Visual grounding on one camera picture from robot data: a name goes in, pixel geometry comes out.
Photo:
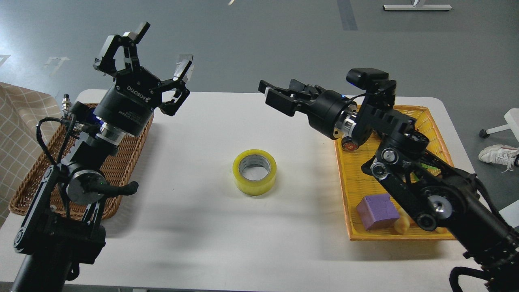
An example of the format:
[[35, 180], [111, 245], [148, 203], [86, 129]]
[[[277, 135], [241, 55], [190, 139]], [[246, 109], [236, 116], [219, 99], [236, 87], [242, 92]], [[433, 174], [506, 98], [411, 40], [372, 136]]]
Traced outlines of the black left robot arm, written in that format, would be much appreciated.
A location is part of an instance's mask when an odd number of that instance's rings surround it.
[[141, 66], [137, 45], [150, 24], [109, 35], [93, 68], [113, 78], [100, 103], [62, 102], [61, 118], [43, 118], [36, 138], [50, 166], [43, 174], [13, 247], [25, 255], [12, 292], [61, 292], [93, 264], [105, 246], [101, 225], [108, 198], [129, 196], [137, 182], [112, 185], [101, 171], [125, 136], [138, 137], [155, 109], [174, 116], [189, 96], [193, 56], [185, 55], [172, 78], [160, 80]]

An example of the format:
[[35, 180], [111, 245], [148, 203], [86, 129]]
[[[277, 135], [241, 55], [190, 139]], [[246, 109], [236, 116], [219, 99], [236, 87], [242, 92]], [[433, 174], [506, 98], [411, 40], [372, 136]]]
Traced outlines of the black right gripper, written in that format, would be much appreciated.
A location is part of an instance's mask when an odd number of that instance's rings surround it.
[[342, 122], [350, 112], [357, 110], [357, 103], [352, 98], [319, 85], [304, 84], [294, 78], [287, 89], [261, 80], [258, 90], [265, 95], [267, 105], [287, 116], [294, 116], [296, 111], [302, 112], [306, 106], [304, 113], [310, 126], [332, 140], [343, 135]]

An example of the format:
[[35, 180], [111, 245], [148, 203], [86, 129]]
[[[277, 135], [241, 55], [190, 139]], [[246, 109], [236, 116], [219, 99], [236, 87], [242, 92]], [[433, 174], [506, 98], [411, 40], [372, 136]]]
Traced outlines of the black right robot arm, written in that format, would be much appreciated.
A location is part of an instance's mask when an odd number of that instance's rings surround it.
[[364, 90], [361, 107], [321, 86], [296, 79], [287, 89], [260, 81], [266, 104], [293, 116], [307, 115], [309, 124], [332, 140], [345, 135], [358, 146], [373, 131], [381, 142], [362, 165], [418, 226], [426, 231], [447, 228], [481, 269], [455, 267], [449, 275], [452, 291], [459, 292], [460, 275], [486, 281], [492, 292], [518, 290], [518, 233], [500, 216], [476, 174], [454, 168], [427, 150], [429, 139], [416, 120], [394, 109], [396, 81], [373, 68], [351, 69], [346, 80]]

